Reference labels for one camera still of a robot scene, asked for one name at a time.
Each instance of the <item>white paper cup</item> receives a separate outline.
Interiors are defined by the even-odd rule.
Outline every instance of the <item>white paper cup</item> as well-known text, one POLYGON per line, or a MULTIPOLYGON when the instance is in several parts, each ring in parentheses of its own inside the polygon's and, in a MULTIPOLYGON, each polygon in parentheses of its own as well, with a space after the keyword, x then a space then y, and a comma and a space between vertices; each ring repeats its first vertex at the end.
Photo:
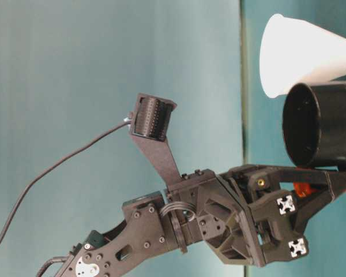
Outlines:
POLYGON ((264 30, 260 79, 270 98, 299 82, 326 82, 346 75, 346 38, 305 20, 273 15, 264 30))

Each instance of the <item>wire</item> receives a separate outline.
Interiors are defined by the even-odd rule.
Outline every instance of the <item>wire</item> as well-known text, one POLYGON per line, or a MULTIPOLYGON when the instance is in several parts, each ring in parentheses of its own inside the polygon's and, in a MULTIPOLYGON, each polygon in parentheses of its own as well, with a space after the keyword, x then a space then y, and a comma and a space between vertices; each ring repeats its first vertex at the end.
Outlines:
POLYGON ((174 201, 166 204, 163 208, 160 209, 160 217, 164 217, 172 211, 181 210, 188 211, 191 215, 187 215, 187 220, 191 222, 196 218, 196 206, 192 203, 186 203, 181 201, 174 201))
POLYGON ((48 259, 43 266, 40 268, 39 272, 37 272, 36 277, 41 277, 42 275, 44 275, 45 271, 47 271, 47 269, 55 263, 64 263, 66 260, 68 259, 68 257, 54 257, 51 259, 48 259))
POLYGON ((68 159, 72 158, 73 156, 76 156, 77 154, 81 153, 82 151, 86 150, 87 148, 93 146, 95 143, 97 143, 99 140, 105 138, 106 136, 108 136, 109 134, 113 133, 114 131, 129 125, 131 123, 130 120, 124 120, 123 122, 119 123, 116 127, 106 131, 105 133, 99 135, 98 137, 94 138, 90 143, 88 143, 87 145, 75 150, 74 152, 70 153, 69 155, 65 156, 64 158, 62 158, 61 160, 59 160, 56 164, 54 164, 53 166, 49 167, 47 170, 45 170, 44 172, 42 172, 40 175, 38 175, 31 183, 29 183, 25 189, 22 191, 22 193, 19 195, 17 202, 15 203, 12 211, 10 212, 9 216, 7 217, 6 223, 0 233, 0 244, 3 241, 5 234, 13 220, 14 215, 16 214, 18 207, 20 206, 20 204, 23 201, 23 198, 26 196, 26 194, 28 193, 28 191, 30 190, 30 188, 40 179, 42 179, 45 175, 47 175, 48 173, 50 173, 51 171, 53 171, 55 168, 57 168, 58 166, 60 166, 62 163, 64 163, 65 161, 67 161, 68 159))

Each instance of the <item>blue-green background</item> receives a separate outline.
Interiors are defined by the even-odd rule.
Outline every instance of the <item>blue-green background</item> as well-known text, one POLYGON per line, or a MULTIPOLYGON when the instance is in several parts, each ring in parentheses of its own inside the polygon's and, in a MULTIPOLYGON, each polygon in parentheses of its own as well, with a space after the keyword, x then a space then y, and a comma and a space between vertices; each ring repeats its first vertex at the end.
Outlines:
MULTIPOLYGON (((182 173, 242 163, 239 2, 0 0, 0 230, 44 168, 120 122, 138 93, 177 102, 168 136, 182 173)), ((29 192, 0 248, 0 276, 34 276, 124 201, 164 189, 126 129, 29 192)), ((57 266, 45 276, 52 276, 57 266)), ((242 276, 204 244, 128 276, 242 276)))
MULTIPOLYGON (((346 0, 244 0, 241 4, 246 162, 292 165, 282 141, 285 96, 269 99, 261 88, 258 61, 262 33, 268 19, 281 13, 346 37, 346 0)), ((346 276, 346 195, 314 217, 306 230, 307 257, 251 267, 250 276, 346 276)))

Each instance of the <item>hex screw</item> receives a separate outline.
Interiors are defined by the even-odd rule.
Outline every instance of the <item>hex screw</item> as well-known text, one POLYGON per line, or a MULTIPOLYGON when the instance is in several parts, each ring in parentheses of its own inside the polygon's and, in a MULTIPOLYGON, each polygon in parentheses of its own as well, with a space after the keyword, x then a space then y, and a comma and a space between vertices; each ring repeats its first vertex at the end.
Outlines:
POLYGON ((195 173, 196 173, 197 175, 203 175, 203 174, 204 174, 204 172, 202 172, 200 169, 196 169, 196 170, 195 170, 195 173))
POLYGON ((259 179, 258 180, 258 186, 265 186, 265 180, 264 179, 259 179))

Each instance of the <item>orange part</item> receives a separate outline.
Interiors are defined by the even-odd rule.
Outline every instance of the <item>orange part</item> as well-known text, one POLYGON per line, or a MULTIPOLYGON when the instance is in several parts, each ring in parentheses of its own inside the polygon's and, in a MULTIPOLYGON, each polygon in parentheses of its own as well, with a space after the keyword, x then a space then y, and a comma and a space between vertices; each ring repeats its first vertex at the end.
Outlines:
POLYGON ((307 197, 317 191, 308 183, 294 183, 294 188, 296 194, 301 198, 307 197))

